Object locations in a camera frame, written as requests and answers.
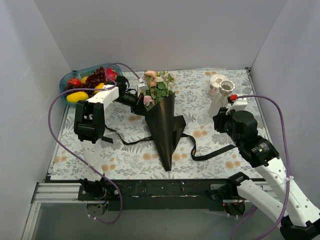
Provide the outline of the pink flower bouquet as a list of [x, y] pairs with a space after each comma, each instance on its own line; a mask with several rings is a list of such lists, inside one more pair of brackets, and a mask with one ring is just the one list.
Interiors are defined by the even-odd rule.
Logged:
[[147, 111], [150, 111], [156, 104], [174, 93], [174, 82], [176, 75], [173, 72], [164, 70], [147, 70], [143, 74], [148, 89], [143, 91], [143, 104]]

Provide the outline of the black ribbon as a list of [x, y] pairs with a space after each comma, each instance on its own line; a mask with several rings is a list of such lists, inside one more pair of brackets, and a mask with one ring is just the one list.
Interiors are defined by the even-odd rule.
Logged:
[[[137, 140], [137, 141], [126, 142], [126, 141], [123, 140], [123, 138], [121, 137], [121, 135], [120, 135], [116, 130], [114, 130], [114, 129], [112, 129], [112, 128], [109, 128], [109, 127], [107, 127], [106, 125], [104, 125], [104, 126], [105, 126], [105, 128], [106, 128], [108, 131], [116, 133], [116, 134], [119, 136], [119, 138], [121, 139], [122, 143], [123, 143], [124, 145], [126, 145], [126, 146], [135, 145], [135, 144], [138, 144], [138, 143], [140, 143], [140, 142], [147, 142], [147, 141], [152, 141], [152, 140], [153, 140], [153, 137], [152, 137], [152, 136], [147, 136], [147, 137], [141, 138], [141, 139], [139, 139], [139, 140]], [[196, 161], [196, 162], [201, 162], [201, 161], [209, 160], [209, 159], [211, 159], [211, 158], [217, 157], [217, 156], [219, 156], [219, 155], [221, 155], [221, 154], [223, 154], [223, 153], [225, 153], [225, 152], [227, 152], [227, 151], [230, 151], [230, 150], [236, 148], [235, 145], [229, 144], [229, 145], [227, 145], [227, 146], [225, 146], [225, 147], [222, 147], [222, 148], [220, 148], [220, 149], [218, 149], [218, 150], [215, 150], [215, 151], [213, 151], [213, 152], [211, 152], [211, 153], [208, 153], [208, 154], [206, 154], [206, 155], [196, 156], [196, 153], [197, 153], [197, 145], [196, 145], [196, 140], [195, 140], [195, 138], [194, 138], [193, 136], [188, 135], [188, 134], [185, 134], [185, 133], [182, 133], [181, 137], [182, 137], [182, 138], [189, 138], [189, 139], [191, 140], [191, 142], [193, 143], [193, 148], [192, 148], [192, 150], [191, 150], [191, 152], [190, 152], [190, 155], [191, 155], [192, 160], [193, 160], [193, 161]]]

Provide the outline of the black paper cone wrapper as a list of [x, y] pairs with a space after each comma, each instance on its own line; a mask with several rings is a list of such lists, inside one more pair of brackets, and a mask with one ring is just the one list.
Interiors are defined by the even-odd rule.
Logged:
[[186, 127], [183, 115], [175, 116], [174, 93], [149, 110], [145, 121], [154, 141], [161, 164], [166, 172], [172, 170], [172, 158]]

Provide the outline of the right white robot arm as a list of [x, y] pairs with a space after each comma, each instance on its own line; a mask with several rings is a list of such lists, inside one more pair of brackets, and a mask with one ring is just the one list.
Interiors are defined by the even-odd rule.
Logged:
[[242, 158], [269, 184], [274, 199], [257, 187], [250, 178], [238, 172], [226, 180], [227, 195], [252, 202], [274, 222], [280, 219], [280, 233], [286, 240], [312, 240], [320, 234], [320, 210], [303, 193], [292, 176], [287, 176], [278, 151], [258, 133], [257, 121], [245, 110], [220, 108], [213, 117], [214, 128], [227, 133]]

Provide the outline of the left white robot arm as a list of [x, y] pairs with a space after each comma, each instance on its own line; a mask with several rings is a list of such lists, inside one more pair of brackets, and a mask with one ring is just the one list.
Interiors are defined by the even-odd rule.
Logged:
[[146, 113], [143, 93], [147, 90], [148, 85], [140, 78], [135, 93], [132, 94], [128, 80], [124, 76], [119, 76], [115, 82], [107, 82], [96, 88], [97, 93], [93, 97], [77, 102], [74, 133], [84, 150], [86, 180], [96, 182], [103, 178], [101, 140], [106, 129], [106, 108], [116, 101], [129, 106], [132, 113], [143, 116]]

